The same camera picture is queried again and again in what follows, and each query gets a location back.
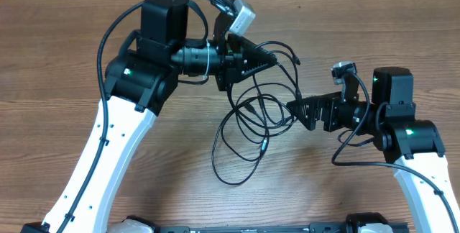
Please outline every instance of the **cable tie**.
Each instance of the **cable tie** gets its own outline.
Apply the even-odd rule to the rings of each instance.
[[[208,48],[208,64],[206,65],[206,72],[203,75],[203,79],[207,79],[208,72],[209,72],[209,55],[210,55],[209,46],[210,46],[209,41],[206,40],[206,47]]]

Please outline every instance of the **wood grain surface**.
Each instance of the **wood grain surface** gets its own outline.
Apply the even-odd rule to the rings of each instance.
[[[41,221],[64,189],[97,112],[101,36],[138,1],[0,0],[0,232],[18,232],[23,223]],[[411,69],[417,116],[438,126],[460,196],[460,0],[247,1],[257,12],[247,38],[292,46],[302,61],[304,96],[339,90],[329,68],[341,60],[356,62],[369,90],[374,68]],[[199,3],[212,26],[217,11]],[[190,14],[188,36],[200,37],[202,26]],[[115,29],[105,64],[138,27],[135,12]],[[258,78],[288,82],[276,68]],[[236,93],[250,84],[241,83]],[[290,100],[278,88],[266,90]],[[331,164],[339,132],[309,132],[296,124],[271,141],[247,183],[220,183],[211,169],[211,146],[228,111],[226,96],[213,81],[180,85],[134,155],[110,222],[136,214],[161,225],[287,225],[378,211],[413,225],[391,170]],[[256,155],[234,121],[226,133],[238,150]],[[236,181],[250,172],[250,165],[219,147],[216,162],[223,177]],[[369,146],[348,149],[341,159],[383,156]]]

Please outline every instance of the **white arm segment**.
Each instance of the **white arm segment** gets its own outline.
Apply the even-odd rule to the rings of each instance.
[[[460,222],[459,205],[452,191],[445,157],[439,157],[437,153],[419,153],[414,154],[412,160],[400,157],[395,164],[412,168],[433,181],[444,192],[457,224]],[[454,232],[446,207],[431,186],[402,170],[394,169],[393,174],[408,200],[417,233]]]
[[[109,130],[106,138],[109,143],[104,147],[94,174],[75,210],[75,219],[68,223],[64,233],[105,233],[107,231],[110,209],[124,173],[137,146],[156,118],[151,111],[147,109],[142,113],[135,111],[134,103],[115,96],[112,96],[107,104]],[[102,102],[100,101],[93,131],[72,177],[63,194],[43,221],[50,224],[52,233],[56,232],[63,222],[65,214],[68,213],[88,174],[99,146],[103,120]]]

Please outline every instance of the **wooden table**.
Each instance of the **wooden table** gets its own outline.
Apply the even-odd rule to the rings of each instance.
[[[63,191],[97,112],[99,41],[138,1],[0,0],[0,231],[18,232],[23,223],[41,221]],[[247,1],[257,12],[247,37],[292,46],[302,61],[304,96],[340,90],[329,68],[341,60],[356,62],[369,90],[374,68],[409,68],[417,116],[438,126],[460,196],[460,0]],[[212,27],[217,11],[199,3]],[[138,27],[139,12],[120,24],[108,41],[105,64]],[[188,36],[202,32],[200,19],[190,14]],[[276,68],[258,77],[287,83]],[[290,100],[279,89],[268,91]],[[211,146],[228,111],[226,95],[213,81],[180,85],[139,146],[110,221],[136,214],[161,225],[287,225],[379,211],[412,225],[391,170],[331,164],[339,132],[309,132],[296,124],[273,139],[247,183],[220,183],[211,169]],[[244,154],[256,151],[241,140],[234,122],[227,133]],[[247,175],[251,166],[219,146],[219,172],[233,181]],[[350,148],[341,158],[383,160],[372,146]]]

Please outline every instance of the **robotic arm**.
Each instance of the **robotic arm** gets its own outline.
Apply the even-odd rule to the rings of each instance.
[[[129,12],[142,8],[141,29],[128,36],[118,56],[107,66],[103,84],[106,109],[103,97],[91,136],[69,183],[44,221],[26,224],[22,232],[107,232],[111,205],[132,155],[178,86],[180,74],[205,75],[206,81],[207,76],[215,76],[218,89],[226,91],[231,84],[277,63],[272,53],[242,37],[255,18],[248,3],[210,1],[221,10],[211,41],[207,40],[206,18],[191,0],[145,0],[112,25],[111,29]],[[205,25],[201,40],[186,38],[189,8]],[[134,40],[136,50],[130,50]],[[109,232],[152,232],[145,224],[127,222],[115,225]]]
[[[333,157],[334,165],[378,165],[393,168],[393,174],[408,200],[417,232],[452,232],[460,221],[460,210],[449,181],[441,136],[433,122],[415,119],[413,76],[407,68],[374,70],[372,103],[358,100],[354,63],[341,62],[332,69],[334,83],[342,91],[291,101],[287,107],[308,130],[320,119],[323,129],[333,132],[343,127],[353,130]],[[341,163],[335,159],[354,134],[370,134],[386,163]]]

